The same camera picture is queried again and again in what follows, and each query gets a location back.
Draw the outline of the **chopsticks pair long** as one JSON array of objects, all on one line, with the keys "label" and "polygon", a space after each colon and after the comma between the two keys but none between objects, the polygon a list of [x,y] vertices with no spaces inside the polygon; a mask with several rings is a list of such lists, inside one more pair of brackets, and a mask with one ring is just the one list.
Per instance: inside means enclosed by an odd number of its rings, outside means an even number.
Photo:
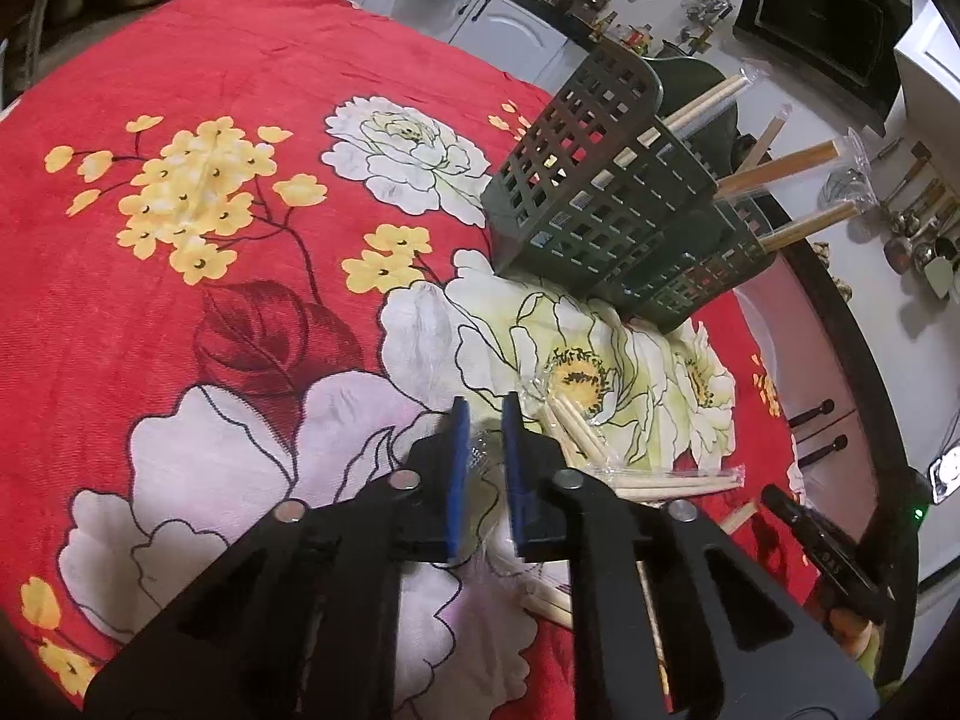
[{"label": "chopsticks pair long", "polygon": [[745,486],[745,468],[722,468],[716,473],[700,470],[672,470],[672,472],[640,472],[622,470],[602,473],[601,480],[624,500],[631,502],[664,502],[681,497],[711,496],[729,493]]}]

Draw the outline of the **chopsticks pair bottom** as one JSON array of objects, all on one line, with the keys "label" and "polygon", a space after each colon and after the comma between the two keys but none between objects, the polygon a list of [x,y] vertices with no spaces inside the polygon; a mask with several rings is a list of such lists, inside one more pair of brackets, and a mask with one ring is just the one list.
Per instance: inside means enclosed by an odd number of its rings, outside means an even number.
[{"label": "chopsticks pair bottom", "polygon": [[501,578],[512,578],[519,585],[519,603],[524,610],[545,621],[571,631],[573,629],[573,603],[565,590],[553,587],[541,575],[537,566],[519,569],[496,554],[488,555],[490,567]]}]

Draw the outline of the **red floral tablecloth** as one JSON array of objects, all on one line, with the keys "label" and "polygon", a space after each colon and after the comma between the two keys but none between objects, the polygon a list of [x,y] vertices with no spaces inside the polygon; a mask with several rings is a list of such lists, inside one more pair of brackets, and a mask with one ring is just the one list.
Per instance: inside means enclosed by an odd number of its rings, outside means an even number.
[{"label": "red floral tablecloth", "polygon": [[636,470],[804,488],[736,298],[672,333],[491,266],[540,89],[348,0],[172,0],[2,115],[2,611],[91,679],[282,500],[544,383]]}]

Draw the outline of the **dark green utensil basket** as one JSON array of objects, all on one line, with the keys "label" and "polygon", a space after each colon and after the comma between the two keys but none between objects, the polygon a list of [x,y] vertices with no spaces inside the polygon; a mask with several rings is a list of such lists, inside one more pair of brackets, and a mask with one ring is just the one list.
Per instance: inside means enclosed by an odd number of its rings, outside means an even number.
[{"label": "dark green utensil basket", "polygon": [[718,199],[737,108],[665,119],[722,80],[698,59],[605,41],[545,104],[483,190],[496,273],[527,273],[669,332],[775,257],[752,197]]}]

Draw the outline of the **black range hood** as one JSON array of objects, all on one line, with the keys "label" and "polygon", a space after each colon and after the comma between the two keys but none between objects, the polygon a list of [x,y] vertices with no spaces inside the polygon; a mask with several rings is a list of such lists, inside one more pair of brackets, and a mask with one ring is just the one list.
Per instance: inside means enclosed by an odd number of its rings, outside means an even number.
[{"label": "black range hood", "polygon": [[913,0],[742,0],[732,34],[792,68],[877,135],[900,93]]}]

